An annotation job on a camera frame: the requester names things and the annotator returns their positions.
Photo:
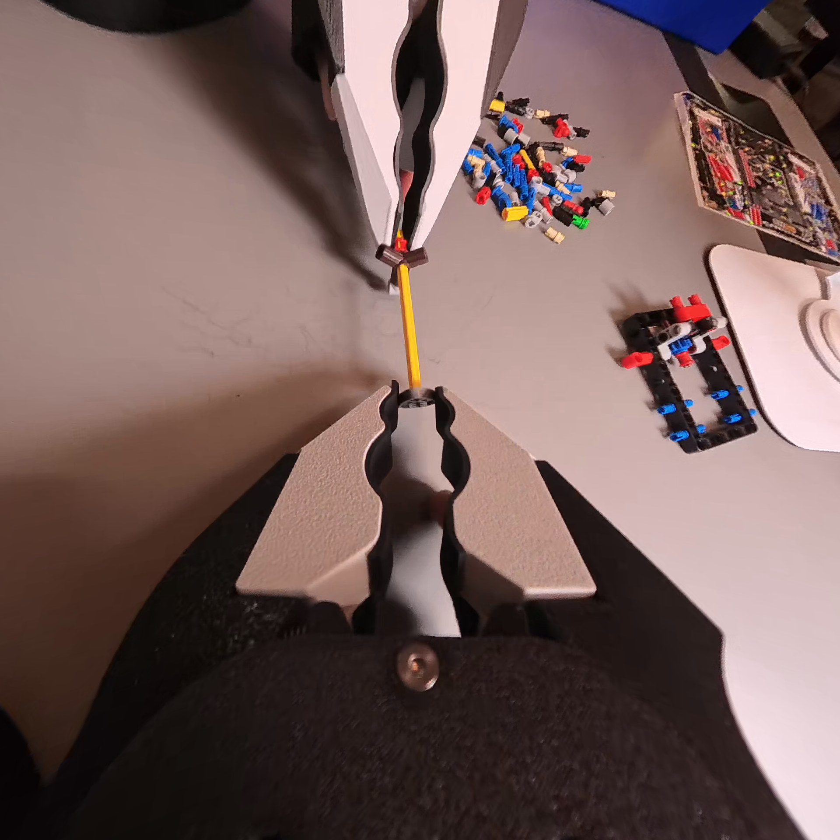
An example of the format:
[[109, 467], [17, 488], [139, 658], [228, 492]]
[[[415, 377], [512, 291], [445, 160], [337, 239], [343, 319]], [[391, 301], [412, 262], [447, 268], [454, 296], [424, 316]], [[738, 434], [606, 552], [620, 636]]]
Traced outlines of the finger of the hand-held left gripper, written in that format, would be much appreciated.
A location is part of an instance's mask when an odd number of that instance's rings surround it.
[[321, 1], [334, 69], [330, 92], [354, 182], [378, 245], [389, 245], [401, 202], [395, 153], [396, 53], [411, 23], [407, 1]]
[[406, 35], [406, 237], [423, 247], [508, 66], [526, 1], [413, 2]]

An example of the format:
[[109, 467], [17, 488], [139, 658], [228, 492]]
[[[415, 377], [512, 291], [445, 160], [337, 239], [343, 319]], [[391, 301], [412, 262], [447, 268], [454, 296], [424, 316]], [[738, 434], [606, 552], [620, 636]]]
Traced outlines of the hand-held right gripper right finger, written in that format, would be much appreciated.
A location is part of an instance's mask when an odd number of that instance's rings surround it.
[[592, 574], [530, 453], [442, 386], [435, 419], [452, 490], [440, 564], [458, 621], [593, 596]]

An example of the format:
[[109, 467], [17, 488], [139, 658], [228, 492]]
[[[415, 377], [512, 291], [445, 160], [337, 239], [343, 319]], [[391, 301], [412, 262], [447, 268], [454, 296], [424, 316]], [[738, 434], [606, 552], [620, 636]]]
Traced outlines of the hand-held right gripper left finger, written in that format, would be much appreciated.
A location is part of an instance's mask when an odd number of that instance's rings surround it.
[[367, 397], [302, 447], [237, 581], [241, 595], [361, 606], [392, 575], [382, 483], [393, 467], [399, 385]]

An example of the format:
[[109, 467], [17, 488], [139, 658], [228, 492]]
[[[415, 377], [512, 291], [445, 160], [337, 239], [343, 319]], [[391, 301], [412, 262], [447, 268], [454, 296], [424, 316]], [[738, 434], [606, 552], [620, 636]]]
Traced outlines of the yellow lego axle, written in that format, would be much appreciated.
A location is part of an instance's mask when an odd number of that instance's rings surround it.
[[413, 311], [413, 298], [408, 265], [401, 263], [396, 268], [396, 285], [399, 294], [404, 350], [406, 356], [407, 385], [409, 389], [422, 387], [422, 375], [417, 348], [417, 333]]

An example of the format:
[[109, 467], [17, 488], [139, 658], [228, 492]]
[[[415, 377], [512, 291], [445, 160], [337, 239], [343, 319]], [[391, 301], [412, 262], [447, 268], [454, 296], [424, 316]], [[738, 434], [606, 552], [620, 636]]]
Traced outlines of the pile of small lego pieces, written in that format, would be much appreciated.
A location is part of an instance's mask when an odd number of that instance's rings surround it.
[[498, 90], [461, 165], [473, 200], [492, 207], [507, 227], [539, 233], [554, 245], [569, 230], [586, 230], [592, 219], [611, 214], [616, 201], [614, 190], [589, 191], [582, 181], [593, 158], [580, 146], [591, 133], [567, 112]]

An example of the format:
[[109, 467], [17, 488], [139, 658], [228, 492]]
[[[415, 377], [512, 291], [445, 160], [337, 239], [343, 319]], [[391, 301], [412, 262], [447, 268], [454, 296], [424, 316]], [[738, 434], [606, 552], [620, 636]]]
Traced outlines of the lego instruction booklet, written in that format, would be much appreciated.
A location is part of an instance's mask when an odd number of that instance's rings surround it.
[[818, 163], [693, 92], [675, 106], [701, 207], [838, 264], [838, 202]]

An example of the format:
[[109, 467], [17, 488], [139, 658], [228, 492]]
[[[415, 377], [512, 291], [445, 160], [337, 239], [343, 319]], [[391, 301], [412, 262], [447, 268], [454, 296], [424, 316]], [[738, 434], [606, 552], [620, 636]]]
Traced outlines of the black rounded object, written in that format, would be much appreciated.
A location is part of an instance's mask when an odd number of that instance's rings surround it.
[[249, 1], [45, 1], [60, 13], [111, 32], [156, 35], [214, 23]]

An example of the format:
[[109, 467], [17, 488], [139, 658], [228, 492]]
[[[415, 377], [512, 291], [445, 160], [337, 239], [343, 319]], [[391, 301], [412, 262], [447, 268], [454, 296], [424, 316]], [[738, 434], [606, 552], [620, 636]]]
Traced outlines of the blue plastic bin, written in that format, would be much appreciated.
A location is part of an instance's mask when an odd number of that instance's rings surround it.
[[600, 4], [718, 55], [731, 46], [769, 2], [601, 1]]

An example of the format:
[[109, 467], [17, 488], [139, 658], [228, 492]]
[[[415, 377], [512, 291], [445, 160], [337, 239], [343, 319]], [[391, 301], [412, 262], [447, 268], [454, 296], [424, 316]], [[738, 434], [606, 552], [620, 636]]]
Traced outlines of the white flat stand base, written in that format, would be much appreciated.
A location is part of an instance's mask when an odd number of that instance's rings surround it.
[[762, 414], [789, 443], [838, 452], [838, 266], [734, 245], [708, 265]]

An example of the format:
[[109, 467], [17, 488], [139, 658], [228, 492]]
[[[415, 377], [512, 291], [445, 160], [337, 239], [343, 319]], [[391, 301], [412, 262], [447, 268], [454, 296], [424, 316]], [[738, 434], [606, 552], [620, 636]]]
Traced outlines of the black lego frame assembly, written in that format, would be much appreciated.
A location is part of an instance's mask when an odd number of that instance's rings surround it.
[[[756, 410], [745, 401], [743, 386], [730, 375], [721, 351], [731, 346], [723, 333], [728, 320], [712, 313], [700, 295], [672, 297], [666, 308], [642, 311], [621, 324], [627, 354], [620, 364], [641, 372], [654, 410], [667, 426], [667, 437], [686, 454], [710, 451], [759, 430]], [[696, 370], [716, 404], [717, 421], [699, 423], [683, 396], [676, 372]]]

